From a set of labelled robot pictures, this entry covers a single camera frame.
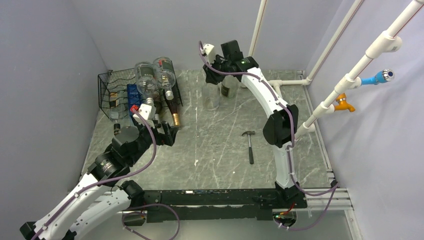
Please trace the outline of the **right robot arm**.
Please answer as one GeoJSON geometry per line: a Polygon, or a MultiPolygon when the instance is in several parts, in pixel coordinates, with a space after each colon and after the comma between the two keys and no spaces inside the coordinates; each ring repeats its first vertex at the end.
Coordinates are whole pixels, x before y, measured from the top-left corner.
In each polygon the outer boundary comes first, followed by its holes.
{"type": "Polygon", "coordinates": [[[262,129],[266,142],[273,150],[276,178],[270,198],[257,196],[259,204],[274,204],[280,208],[306,208],[306,196],[298,189],[293,167],[294,136],[297,131],[299,109],[280,97],[264,77],[259,64],[251,56],[244,56],[236,40],[221,45],[223,55],[215,53],[211,44],[198,44],[203,61],[205,81],[217,85],[227,76],[245,85],[263,108],[267,121],[262,129]]]}

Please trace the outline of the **clear frosted short bottle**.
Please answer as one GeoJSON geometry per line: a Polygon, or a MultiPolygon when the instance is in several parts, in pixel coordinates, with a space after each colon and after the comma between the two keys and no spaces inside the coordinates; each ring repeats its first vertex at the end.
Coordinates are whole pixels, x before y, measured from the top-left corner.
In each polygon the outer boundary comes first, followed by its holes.
{"type": "Polygon", "coordinates": [[[205,110],[214,111],[220,105],[220,88],[212,83],[205,83],[201,88],[202,105],[205,110]]]}

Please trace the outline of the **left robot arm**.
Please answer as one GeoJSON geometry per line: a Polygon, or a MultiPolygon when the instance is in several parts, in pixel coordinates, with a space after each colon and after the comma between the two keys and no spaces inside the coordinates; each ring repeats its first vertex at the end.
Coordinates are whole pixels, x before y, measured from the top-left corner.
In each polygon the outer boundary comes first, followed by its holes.
{"type": "Polygon", "coordinates": [[[88,167],[77,186],[47,215],[20,227],[26,240],[81,240],[91,230],[118,212],[137,210],[145,202],[144,190],[133,180],[94,203],[110,190],[151,147],[172,146],[178,127],[161,123],[163,133],[149,126],[122,127],[111,144],[88,167]]]}

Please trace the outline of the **clear bottle with dark label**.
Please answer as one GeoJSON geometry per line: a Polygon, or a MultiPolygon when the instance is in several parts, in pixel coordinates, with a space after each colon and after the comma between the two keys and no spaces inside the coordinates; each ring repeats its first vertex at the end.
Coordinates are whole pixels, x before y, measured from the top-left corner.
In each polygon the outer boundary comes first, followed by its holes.
{"type": "Polygon", "coordinates": [[[234,98],[239,87],[239,81],[235,76],[228,75],[221,82],[221,95],[225,98],[234,98]]]}

